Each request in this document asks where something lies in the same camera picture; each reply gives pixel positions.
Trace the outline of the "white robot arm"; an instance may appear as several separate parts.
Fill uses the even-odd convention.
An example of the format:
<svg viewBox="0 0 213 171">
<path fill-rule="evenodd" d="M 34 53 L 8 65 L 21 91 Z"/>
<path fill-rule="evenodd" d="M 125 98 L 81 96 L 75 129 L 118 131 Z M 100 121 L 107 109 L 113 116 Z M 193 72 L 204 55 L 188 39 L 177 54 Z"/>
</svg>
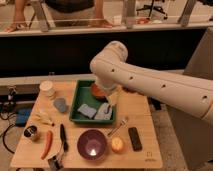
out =
<svg viewBox="0 0 213 171">
<path fill-rule="evenodd" d="M 117 84 L 213 125 L 213 81 L 128 64 L 128 50 L 111 41 L 90 62 L 96 84 L 109 93 Z"/>
</svg>

